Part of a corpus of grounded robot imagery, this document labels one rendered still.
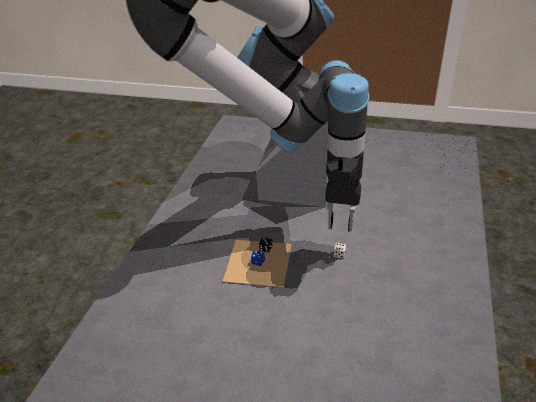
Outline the tan flat mat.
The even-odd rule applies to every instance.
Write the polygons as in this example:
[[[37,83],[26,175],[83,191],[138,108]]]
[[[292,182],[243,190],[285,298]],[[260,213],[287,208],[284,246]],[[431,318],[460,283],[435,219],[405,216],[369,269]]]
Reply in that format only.
[[[284,288],[292,244],[272,243],[262,266],[254,265],[251,256],[259,250],[258,241],[235,240],[223,283]]]

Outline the blue die with white pips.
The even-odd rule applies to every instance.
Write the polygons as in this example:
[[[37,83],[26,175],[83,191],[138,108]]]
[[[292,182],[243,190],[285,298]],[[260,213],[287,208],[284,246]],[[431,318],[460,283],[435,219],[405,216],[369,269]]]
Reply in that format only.
[[[255,250],[251,256],[252,264],[262,266],[265,261],[265,253]]]

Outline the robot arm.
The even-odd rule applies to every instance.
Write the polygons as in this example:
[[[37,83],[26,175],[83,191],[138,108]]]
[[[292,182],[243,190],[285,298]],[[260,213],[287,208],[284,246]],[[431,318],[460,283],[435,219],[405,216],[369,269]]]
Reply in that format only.
[[[334,20],[322,0],[221,0],[270,23],[256,27],[238,57],[198,28],[189,14],[197,1],[126,3],[155,53],[179,62],[271,127],[282,150],[295,152],[327,121],[335,139],[364,136],[368,81],[342,61],[325,64],[319,74],[297,61]]]

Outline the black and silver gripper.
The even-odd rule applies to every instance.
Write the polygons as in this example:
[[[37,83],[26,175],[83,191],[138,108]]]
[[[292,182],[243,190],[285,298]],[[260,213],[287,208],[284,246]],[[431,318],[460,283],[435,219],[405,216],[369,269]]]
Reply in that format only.
[[[352,232],[353,214],[361,197],[359,180],[362,177],[365,134],[362,137],[350,142],[333,140],[328,133],[326,173],[329,182],[325,196],[329,209],[328,229],[332,229],[333,225],[333,203],[346,204],[351,205],[348,232]]]

